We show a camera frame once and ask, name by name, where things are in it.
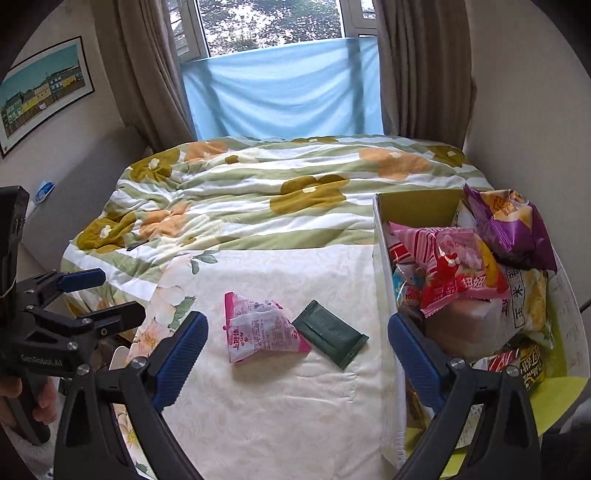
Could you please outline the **red pink snack bag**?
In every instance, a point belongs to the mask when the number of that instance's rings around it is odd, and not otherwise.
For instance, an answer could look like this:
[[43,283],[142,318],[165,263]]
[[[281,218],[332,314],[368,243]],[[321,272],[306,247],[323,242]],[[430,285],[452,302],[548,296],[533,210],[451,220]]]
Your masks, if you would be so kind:
[[502,269],[474,228],[414,228],[394,222],[390,228],[425,272],[420,305],[425,316],[457,299],[510,297]]

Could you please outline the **dark green packet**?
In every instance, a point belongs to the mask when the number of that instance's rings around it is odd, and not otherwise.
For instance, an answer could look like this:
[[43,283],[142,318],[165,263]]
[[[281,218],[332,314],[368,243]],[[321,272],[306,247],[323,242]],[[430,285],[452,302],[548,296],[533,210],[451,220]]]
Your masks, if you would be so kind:
[[312,300],[293,322],[304,336],[341,370],[345,370],[367,344],[369,336],[349,326],[327,308]]

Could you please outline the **pink white snack bag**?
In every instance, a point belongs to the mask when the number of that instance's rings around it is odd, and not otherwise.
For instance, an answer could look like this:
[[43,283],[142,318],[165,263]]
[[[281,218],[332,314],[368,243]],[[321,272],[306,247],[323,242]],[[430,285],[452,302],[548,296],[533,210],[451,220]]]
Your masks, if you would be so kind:
[[256,301],[235,292],[224,294],[224,325],[228,360],[245,361],[256,353],[311,352],[311,345],[273,300]]

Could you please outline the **purple chip bag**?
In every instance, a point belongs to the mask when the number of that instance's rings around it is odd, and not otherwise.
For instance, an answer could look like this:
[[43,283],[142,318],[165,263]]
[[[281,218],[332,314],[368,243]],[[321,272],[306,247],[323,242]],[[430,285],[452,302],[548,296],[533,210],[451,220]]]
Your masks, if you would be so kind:
[[513,189],[478,191],[464,186],[478,234],[505,265],[557,272],[546,225],[535,204]]

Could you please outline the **gold yellow snack bag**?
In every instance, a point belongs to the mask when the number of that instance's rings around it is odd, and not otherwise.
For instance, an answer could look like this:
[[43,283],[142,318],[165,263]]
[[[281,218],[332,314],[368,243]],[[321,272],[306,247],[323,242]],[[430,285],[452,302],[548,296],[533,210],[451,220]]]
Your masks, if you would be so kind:
[[481,358],[471,364],[478,370],[490,372],[502,372],[507,367],[513,366],[519,373],[527,391],[542,383],[546,378],[546,364],[540,345],[532,340],[525,339],[515,346],[488,357]]

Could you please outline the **grey-green corn snack bag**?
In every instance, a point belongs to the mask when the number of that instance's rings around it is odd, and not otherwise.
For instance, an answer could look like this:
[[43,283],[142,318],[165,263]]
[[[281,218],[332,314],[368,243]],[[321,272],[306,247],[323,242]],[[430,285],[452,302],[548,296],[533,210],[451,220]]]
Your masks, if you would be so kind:
[[523,334],[552,350],[555,340],[547,316],[547,273],[500,266],[511,297],[503,301],[502,319],[511,336]]

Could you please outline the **green cardboard snack box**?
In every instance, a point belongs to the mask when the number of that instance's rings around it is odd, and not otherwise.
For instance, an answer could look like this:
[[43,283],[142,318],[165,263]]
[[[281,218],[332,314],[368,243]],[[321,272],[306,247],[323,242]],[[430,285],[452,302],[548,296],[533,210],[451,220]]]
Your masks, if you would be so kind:
[[427,317],[416,284],[397,283],[385,233],[392,222],[414,228],[477,231],[464,187],[379,194],[373,202],[386,280],[385,354],[397,391],[390,401],[387,453],[401,479],[540,479],[550,457],[546,433],[582,393],[590,377],[583,321],[554,248],[557,272],[547,273],[547,316],[555,347],[540,347],[545,380],[527,391],[516,367],[502,372],[471,364],[529,339],[504,326],[504,300],[457,299]]

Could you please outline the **grey headboard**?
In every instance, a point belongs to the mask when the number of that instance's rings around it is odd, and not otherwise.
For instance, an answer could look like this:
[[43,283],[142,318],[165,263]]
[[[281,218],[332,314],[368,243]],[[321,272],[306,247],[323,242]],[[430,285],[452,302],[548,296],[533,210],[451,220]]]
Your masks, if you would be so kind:
[[27,213],[19,276],[57,270],[69,242],[101,213],[123,171],[142,158],[147,143],[132,127],[107,136]]

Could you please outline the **blue white item on headboard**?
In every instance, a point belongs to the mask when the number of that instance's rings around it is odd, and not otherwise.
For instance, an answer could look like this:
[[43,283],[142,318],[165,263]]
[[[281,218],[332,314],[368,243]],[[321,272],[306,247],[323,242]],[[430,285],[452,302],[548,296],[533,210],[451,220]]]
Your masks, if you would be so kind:
[[32,215],[32,213],[35,211],[35,209],[39,205],[41,205],[43,202],[45,202],[47,200],[47,198],[52,193],[54,188],[55,188],[55,183],[52,181],[45,181],[42,183],[42,185],[39,187],[37,192],[34,194],[32,199],[28,203],[27,212],[26,212],[27,218],[29,218]]

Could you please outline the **floral green striped quilt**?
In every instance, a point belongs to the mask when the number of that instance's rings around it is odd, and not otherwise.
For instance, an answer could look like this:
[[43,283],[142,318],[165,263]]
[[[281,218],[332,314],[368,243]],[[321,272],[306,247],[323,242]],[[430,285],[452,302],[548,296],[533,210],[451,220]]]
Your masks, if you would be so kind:
[[463,186],[490,184],[441,142],[356,135],[184,143],[127,167],[101,213],[69,243],[62,270],[98,268],[106,280],[65,302],[76,315],[147,303],[178,256],[198,272],[221,249],[366,244],[375,195]]

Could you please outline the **framed houses picture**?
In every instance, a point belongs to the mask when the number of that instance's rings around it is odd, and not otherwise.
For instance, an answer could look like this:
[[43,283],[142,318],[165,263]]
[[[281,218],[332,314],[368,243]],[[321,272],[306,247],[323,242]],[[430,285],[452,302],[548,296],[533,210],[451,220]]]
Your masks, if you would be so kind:
[[1,156],[71,104],[95,91],[80,36],[12,67],[1,83]]

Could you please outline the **left brown curtain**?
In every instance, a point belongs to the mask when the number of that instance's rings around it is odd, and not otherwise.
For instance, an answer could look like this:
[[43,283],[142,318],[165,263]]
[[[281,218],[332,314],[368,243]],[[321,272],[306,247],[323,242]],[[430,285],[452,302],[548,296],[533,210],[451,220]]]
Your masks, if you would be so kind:
[[95,32],[123,123],[155,151],[195,139],[164,1],[92,1]]

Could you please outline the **right brown curtain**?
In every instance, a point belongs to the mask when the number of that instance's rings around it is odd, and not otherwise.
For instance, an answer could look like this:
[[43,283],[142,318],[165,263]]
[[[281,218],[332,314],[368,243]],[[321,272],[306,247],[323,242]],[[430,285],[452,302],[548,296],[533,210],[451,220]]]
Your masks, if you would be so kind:
[[463,0],[376,1],[384,132],[461,148],[476,86]]

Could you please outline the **blue window cloth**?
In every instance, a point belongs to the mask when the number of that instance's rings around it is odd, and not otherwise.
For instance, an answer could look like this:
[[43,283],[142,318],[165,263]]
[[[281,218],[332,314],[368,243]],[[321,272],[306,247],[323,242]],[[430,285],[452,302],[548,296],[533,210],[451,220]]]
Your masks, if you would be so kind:
[[384,131],[377,40],[342,38],[185,62],[197,138],[294,139]]

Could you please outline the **window frame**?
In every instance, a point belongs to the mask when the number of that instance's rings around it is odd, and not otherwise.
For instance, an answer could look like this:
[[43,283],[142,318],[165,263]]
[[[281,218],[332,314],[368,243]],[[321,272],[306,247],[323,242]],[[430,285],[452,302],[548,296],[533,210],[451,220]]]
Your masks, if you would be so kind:
[[182,62],[288,44],[377,33],[366,0],[167,0]]

